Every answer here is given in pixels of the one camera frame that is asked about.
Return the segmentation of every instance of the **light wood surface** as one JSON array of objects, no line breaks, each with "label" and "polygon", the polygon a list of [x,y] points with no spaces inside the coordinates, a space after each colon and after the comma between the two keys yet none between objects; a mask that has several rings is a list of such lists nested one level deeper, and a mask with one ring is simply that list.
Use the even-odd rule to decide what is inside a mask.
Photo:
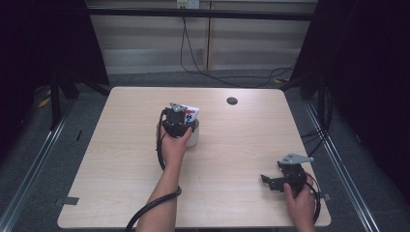
[{"label": "light wood surface", "polygon": [[[229,97],[238,104],[226,102]],[[277,161],[306,155],[280,90],[116,87],[111,91],[64,206],[63,228],[124,228],[160,175],[156,125],[170,102],[200,108],[199,142],[185,155],[177,227],[292,226],[284,194],[260,174],[281,177]],[[313,174],[309,163],[304,169]],[[317,226],[331,221],[326,204]]]}]

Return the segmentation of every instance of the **forearm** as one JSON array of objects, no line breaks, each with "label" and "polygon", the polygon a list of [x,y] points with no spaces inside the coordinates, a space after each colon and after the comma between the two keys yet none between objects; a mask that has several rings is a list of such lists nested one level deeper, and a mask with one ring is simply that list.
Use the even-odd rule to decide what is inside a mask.
[{"label": "forearm", "polygon": [[[178,189],[180,172],[181,163],[167,165],[147,203],[175,192]],[[165,201],[139,219],[136,231],[174,231],[176,212],[177,198]]]}]

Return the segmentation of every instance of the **dark floor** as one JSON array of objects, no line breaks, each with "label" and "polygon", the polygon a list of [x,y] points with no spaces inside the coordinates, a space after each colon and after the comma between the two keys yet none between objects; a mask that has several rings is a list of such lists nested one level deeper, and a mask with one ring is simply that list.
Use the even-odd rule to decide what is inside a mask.
[{"label": "dark floor", "polygon": [[[230,71],[213,72],[217,76],[254,75],[269,76],[270,71]],[[242,87],[255,87],[263,84],[267,78],[224,78]],[[200,74],[187,72],[164,72],[147,74],[124,74],[110,77],[113,86],[184,86],[184,87],[235,87],[219,80]],[[260,88],[278,88],[273,80]],[[58,227],[56,221],[61,207],[55,206],[58,197],[67,196],[76,171],[98,123],[107,97],[89,89],[78,86],[80,96],[76,101],[62,101],[63,109],[73,108],[67,116],[66,123],[57,142],[41,169],[40,176],[29,189],[18,218],[13,221],[13,231],[65,231]],[[20,138],[10,151],[8,158],[0,166],[0,212],[3,215],[13,200],[20,183],[35,160],[38,152],[49,134],[51,109],[50,105],[37,108],[37,103],[45,92],[35,96],[35,103],[21,129]],[[292,88],[285,92],[300,135],[314,130],[314,125],[308,116],[306,101],[302,101],[299,89]],[[355,139],[347,122],[335,109],[330,127],[330,136],[356,184],[362,198],[367,203],[379,231],[410,231],[410,208],[392,182],[380,171],[371,158],[371,154]],[[305,142],[315,138],[304,138]],[[320,140],[316,138],[306,144],[307,152],[313,150]],[[315,162],[312,164],[323,193],[331,196],[327,202],[332,217],[332,223],[317,231],[366,231],[357,210],[346,193],[334,164],[323,146],[314,152]],[[70,230],[70,231],[123,231],[117,230]],[[218,229],[218,231],[294,231],[292,228],[243,228]]]}]

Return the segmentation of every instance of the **hand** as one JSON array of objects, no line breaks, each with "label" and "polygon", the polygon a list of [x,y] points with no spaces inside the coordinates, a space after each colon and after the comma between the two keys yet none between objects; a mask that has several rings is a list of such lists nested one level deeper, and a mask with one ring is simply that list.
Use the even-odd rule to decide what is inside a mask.
[{"label": "hand", "polygon": [[[307,182],[312,185],[313,180],[307,175]],[[314,198],[310,188],[305,185],[299,195],[294,198],[289,184],[283,185],[286,196],[287,212],[292,218],[299,232],[315,231],[313,226]]]},{"label": "hand", "polygon": [[184,136],[179,138],[171,137],[165,133],[165,128],[161,126],[161,138],[162,138],[162,158],[166,166],[168,165],[181,165],[185,151],[187,149],[186,144],[192,134],[192,128],[188,128]]}]

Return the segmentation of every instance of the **person's left hand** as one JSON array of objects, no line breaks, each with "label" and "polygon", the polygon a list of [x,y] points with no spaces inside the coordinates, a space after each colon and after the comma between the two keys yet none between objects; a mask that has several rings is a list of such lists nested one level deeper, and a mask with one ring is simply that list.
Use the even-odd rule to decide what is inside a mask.
[{"label": "person's left hand", "polygon": [[187,150],[186,144],[192,134],[192,128],[188,128],[184,136],[179,138],[171,137],[165,132],[165,128],[161,126],[162,138],[162,158],[166,166],[181,165],[184,154]]}]

